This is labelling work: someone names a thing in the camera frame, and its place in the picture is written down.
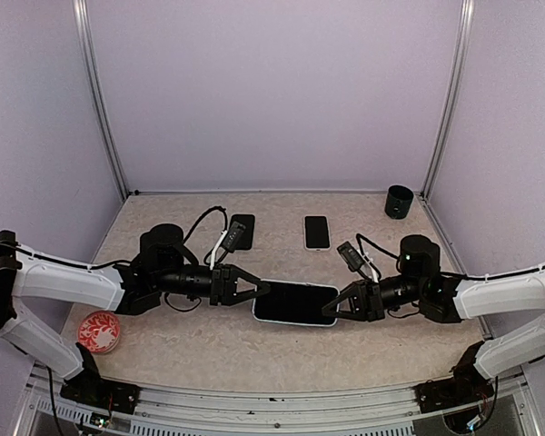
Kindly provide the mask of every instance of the black smartphone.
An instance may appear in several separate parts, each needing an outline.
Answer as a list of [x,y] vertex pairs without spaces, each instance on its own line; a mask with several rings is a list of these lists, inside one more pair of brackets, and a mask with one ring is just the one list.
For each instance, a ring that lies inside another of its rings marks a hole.
[[305,216],[304,233],[307,250],[322,251],[331,248],[326,216]]
[[243,224],[246,229],[244,229],[243,235],[240,237],[238,245],[236,245],[236,250],[250,250],[253,248],[253,239],[254,239],[254,215],[237,213],[233,215],[230,220],[230,224],[237,222]]
[[337,288],[320,284],[266,281],[271,290],[254,299],[258,321],[330,327],[337,318],[324,316],[322,307],[339,295]]

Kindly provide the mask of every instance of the vertical metal post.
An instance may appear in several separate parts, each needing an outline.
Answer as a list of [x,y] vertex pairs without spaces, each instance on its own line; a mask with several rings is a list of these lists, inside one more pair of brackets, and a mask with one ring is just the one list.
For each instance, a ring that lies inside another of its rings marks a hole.
[[448,133],[451,129],[452,116],[458,101],[458,94],[461,85],[462,70],[466,60],[466,52],[471,37],[472,14],[474,12],[474,0],[462,0],[461,22],[459,25],[458,38],[456,40],[456,49],[454,50],[454,60],[452,62],[451,81],[446,95],[444,111],[442,112],[441,124],[436,137],[434,153],[430,161],[426,180],[422,187],[422,197],[428,201],[430,199],[436,177],[440,170],[442,156],[446,148]]
[[97,63],[95,61],[93,39],[91,37],[91,28],[89,26],[86,0],[73,0],[73,7],[74,18],[76,20],[76,26],[79,32],[79,41],[81,43],[81,48],[83,49],[84,64],[87,70],[97,121],[99,123],[99,128],[101,129],[101,136],[103,137],[105,152],[111,166],[117,191],[119,192],[122,201],[125,201],[129,196],[129,188],[127,186],[127,181],[125,180],[124,170],[121,166],[117,149],[115,148],[114,139],[111,135],[109,119],[105,110],[103,93],[101,91],[101,84],[99,83],[99,76],[97,74]]

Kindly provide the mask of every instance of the white arm segment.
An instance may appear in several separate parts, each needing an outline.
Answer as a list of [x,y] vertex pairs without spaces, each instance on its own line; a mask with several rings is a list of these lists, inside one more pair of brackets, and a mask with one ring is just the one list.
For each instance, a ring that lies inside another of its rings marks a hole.
[[454,305],[463,320],[490,313],[545,309],[545,270],[487,282],[463,280],[456,291]]
[[517,330],[482,344],[474,367],[486,379],[545,356],[545,313]]
[[8,320],[0,329],[0,338],[35,357],[66,380],[83,370],[83,358],[76,345],[61,338],[19,298],[13,298],[12,304],[16,318]]
[[[31,253],[32,248],[23,246]],[[14,297],[42,297],[63,302],[80,302],[114,311],[124,296],[121,275],[113,267],[101,270],[82,270],[36,259],[18,253],[16,259],[22,269],[16,273],[12,290]]]

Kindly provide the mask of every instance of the robotic arm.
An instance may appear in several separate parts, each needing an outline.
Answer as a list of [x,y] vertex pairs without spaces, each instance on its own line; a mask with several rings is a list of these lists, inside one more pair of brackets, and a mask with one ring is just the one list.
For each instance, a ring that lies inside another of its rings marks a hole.
[[[367,266],[350,243],[338,251],[352,272]],[[431,321],[453,323],[491,313],[545,311],[545,265],[485,277],[441,272],[440,247],[421,235],[401,240],[397,262],[400,275],[351,283],[323,308],[323,314],[372,322],[411,303]],[[473,344],[453,368],[452,378],[418,385],[421,411],[477,401],[482,394],[491,396],[488,379],[544,356],[545,313],[505,336]]]
[[[231,227],[223,238],[229,253],[242,235]],[[254,290],[239,292],[242,278]],[[139,315],[161,303],[161,295],[180,293],[209,298],[211,305],[234,305],[263,295],[269,285],[230,264],[198,264],[173,224],[155,226],[140,238],[140,252],[129,263],[69,262],[19,245],[15,234],[0,232],[0,337],[34,356],[64,381],[61,395],[74,401],[133,413],[139,388],[102,379],[91,353],[60,337],[24,305],[21,297],[80,302],[124,315]]]

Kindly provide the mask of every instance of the red bowl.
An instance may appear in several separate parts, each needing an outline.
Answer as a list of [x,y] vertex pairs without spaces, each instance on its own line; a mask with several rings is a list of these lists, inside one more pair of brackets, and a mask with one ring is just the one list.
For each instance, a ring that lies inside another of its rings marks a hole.
[[79,343],[89,352],[109,352],[119,342],[119,318],[107,311],[93,312],[79,325]]

